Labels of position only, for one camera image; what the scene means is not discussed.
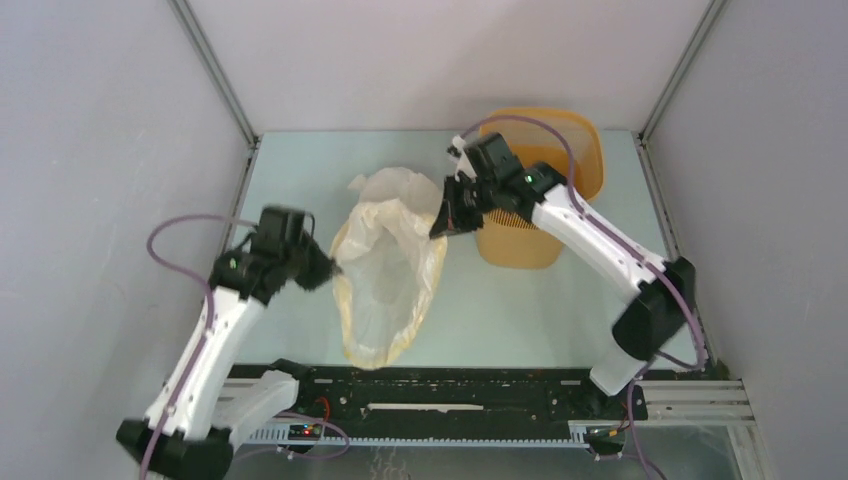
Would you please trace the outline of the translucent cream trash bag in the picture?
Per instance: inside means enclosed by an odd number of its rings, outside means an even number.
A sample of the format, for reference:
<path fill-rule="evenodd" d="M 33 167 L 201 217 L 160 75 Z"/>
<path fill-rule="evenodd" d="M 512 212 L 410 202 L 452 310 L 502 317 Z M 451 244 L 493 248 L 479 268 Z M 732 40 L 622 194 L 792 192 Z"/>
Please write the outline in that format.
<path fill-rule="evenodd" d="M 415 340 L 439 286 L 448 241 L 430 230 L 442 200 L 428 177 L 407 168 L 359 175 L 358 201 L 330 255 L 345 357 L 359 369 L 390 366 Z"/>

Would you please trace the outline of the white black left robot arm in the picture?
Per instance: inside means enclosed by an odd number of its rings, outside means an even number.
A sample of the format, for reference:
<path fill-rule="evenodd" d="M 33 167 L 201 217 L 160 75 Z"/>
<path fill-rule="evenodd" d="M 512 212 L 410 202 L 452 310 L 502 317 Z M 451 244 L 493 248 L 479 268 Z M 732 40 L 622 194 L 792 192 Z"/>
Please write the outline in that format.
<path fill-rule="evenodd" d="M 146 240 L 150 257 L 195 281 L 203 290 L 196 326 L 153 403 L 140 419 L 127 418 L 117 442 L 139 464 L 139 478 L 222 479 L 235 453 L 272 417 L 287 411 L 304 416 L 316 403 L 315 388 L 293 369 L 272 367 L 245 392 L 218 404 L 221 391 L 248 333 L 271 300 L 290 282 L 304 291 L 326 284 L 341 269 L 314 238 L 313 214 L 279 205 L 263 208 L 235 247 L 201 275 L 160 256 L 156 237 L 188 214 L 168 219 Z"/>

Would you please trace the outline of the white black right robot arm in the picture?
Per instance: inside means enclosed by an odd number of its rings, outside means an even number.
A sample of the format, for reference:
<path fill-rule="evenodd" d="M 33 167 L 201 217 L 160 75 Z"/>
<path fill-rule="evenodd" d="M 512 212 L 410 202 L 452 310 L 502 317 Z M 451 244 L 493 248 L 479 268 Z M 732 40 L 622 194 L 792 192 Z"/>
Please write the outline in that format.
<path fill-rule="evenodd" d="M 486 214 L 504 210 L 562 242 L 617 289 L 626 307 L 613 324 L 611 347 L 590 370 L 592 383 L 581 392 L 588 414 L 610 416 L 622 403 L 621 391 L 693 323 L 693 265 L 644 249 L 549 164 L 523 166 L 499 133 L 471 142 L 455 136 L 448 153 L 456 170 L 444 180 L 431 238 L 474 232 Z"/>

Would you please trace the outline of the orange slotted plastic trash bin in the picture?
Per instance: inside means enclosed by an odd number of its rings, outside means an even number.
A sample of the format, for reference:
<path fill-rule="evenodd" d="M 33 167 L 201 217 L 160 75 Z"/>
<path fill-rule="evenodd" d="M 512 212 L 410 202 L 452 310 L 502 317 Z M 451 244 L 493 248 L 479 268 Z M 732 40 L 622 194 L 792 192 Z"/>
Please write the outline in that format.
<path fill-rule="evenodd" d="M 522 165 L 546 162 L 573 182 L 591 202 L 605 180 L 600 135 L 582 115 L 550 107 L 509 107 L 496 110 L 492 121 L 476 129 L 479 135 L 502 134 Z M 480 256 L 488 263 L 515 269 L 544 269 L 563 250 L 563 243 L 518 215 L 495 210 L 484 216 L 475 232 Z"/>

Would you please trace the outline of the small electronics board with leds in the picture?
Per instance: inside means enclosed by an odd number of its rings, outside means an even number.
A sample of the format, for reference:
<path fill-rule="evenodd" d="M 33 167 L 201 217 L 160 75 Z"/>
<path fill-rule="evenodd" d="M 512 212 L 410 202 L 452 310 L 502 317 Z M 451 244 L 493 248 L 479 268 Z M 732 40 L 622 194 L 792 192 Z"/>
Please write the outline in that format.
<path fill-rule="evenodd" d="M 322 426 L 317 424 L 292 424 L 288 427 L 289 441 L 317 441 L 322 437 Z"/>

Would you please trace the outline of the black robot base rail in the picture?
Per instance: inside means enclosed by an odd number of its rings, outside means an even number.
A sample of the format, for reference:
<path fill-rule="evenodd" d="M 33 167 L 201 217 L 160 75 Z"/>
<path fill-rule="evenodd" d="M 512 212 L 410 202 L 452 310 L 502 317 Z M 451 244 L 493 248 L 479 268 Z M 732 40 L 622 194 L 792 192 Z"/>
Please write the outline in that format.
<path fill-rule="evenodd" d="M 238 364 L 220 400 L 227 402 L 268 369 L 293 369 L 296 404 L 246 441 L 239 458 L 258 453 L 333 458 L 354 446 L 597 448 L 620 451 L 627 417 L 648 417 L 642 387 L 608 397 L 585 369 L 399 367 L 364 371 L 288 360 Z M 292 424 L 322 426 L 317 441 L 289 441 Z"/>

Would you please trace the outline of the aluminium frame post left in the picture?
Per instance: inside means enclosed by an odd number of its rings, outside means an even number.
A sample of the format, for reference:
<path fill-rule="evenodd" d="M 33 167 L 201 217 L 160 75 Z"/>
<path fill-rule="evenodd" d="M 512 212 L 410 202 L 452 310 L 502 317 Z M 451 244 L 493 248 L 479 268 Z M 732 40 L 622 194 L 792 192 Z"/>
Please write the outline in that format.
<path fill-rule="evenodd" d="M 173 10 L 177 21 L 185 30 L 189 43 L 195 50 L 213 87 L 234 120 L 245 144 L 249 149 L 256 149 L 259 144 L 259 136 L 249 121 L 246 110 L 238 98 L 191 3 L 186 0 L 168 0 L 168 4 Z"/>

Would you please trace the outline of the aluminium frame post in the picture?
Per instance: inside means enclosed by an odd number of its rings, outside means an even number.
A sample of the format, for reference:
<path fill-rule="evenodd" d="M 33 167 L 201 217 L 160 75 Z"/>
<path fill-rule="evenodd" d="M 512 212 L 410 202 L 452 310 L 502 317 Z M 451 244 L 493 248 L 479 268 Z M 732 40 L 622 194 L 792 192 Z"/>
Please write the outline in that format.
<path fill-rule="evenodd" d="M 246 110 L 238 98 L 191 3 L 186 0 L 168 0 L 168 4 L 173 10 L 177 21 L 185 30 L 189 43 L 195 50 L 213 87 L 234 120 L 245 144 L 249 149 L 256 149 L 259 144 L 259 136 L 249 121 Z"/>
<path fill-rule="evenodd" d="M 666 111 L 683 85 L 704 44 L 730 4 L 729 0 L 711 0 L 700 17 L 663 90 L 652 107 L 638 138 L 647 143 L 663 120 Z"/>

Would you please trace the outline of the aluminium frame post right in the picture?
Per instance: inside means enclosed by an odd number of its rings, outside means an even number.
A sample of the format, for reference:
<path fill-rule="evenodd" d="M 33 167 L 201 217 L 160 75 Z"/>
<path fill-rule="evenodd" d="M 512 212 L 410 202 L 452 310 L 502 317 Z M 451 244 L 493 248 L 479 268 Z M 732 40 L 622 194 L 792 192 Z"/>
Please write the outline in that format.
<path fill-rule="evenodd" d="M 647 143 L 663 120 L 666 111 L 683 85 L 704 44 L 730 4 L 729 0 L 711 0 L 700 17 L 663 90 L 652 107 L 638 138 Z"/>

